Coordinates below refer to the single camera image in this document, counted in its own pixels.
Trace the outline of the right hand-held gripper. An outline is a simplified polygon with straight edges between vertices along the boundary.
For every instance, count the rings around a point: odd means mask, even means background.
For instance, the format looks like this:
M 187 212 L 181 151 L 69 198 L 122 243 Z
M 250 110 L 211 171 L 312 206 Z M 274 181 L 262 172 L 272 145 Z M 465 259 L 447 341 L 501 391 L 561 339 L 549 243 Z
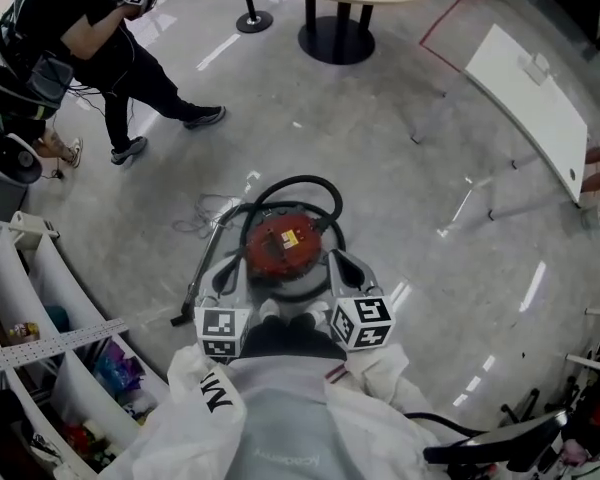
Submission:
M 329 320 L 332 335 L 346 351 L 385 346 L 396 315 L 371 267 L 348 252 L 332 249 L 328 272 L 334 297 Z

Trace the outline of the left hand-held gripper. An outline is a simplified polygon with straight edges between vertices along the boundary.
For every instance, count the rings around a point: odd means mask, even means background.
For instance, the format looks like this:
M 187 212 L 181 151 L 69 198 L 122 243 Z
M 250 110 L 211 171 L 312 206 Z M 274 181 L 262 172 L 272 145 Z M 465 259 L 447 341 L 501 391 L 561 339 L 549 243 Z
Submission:
M 212 359 L 233 360 L 240 356 L 253 315 L 248 266 L 236 258 L 235 286 L 232 295 L 219 295 L 223 262 L 208 269 L 201 279 L 201 297 L 194 306 L 197 342 Z

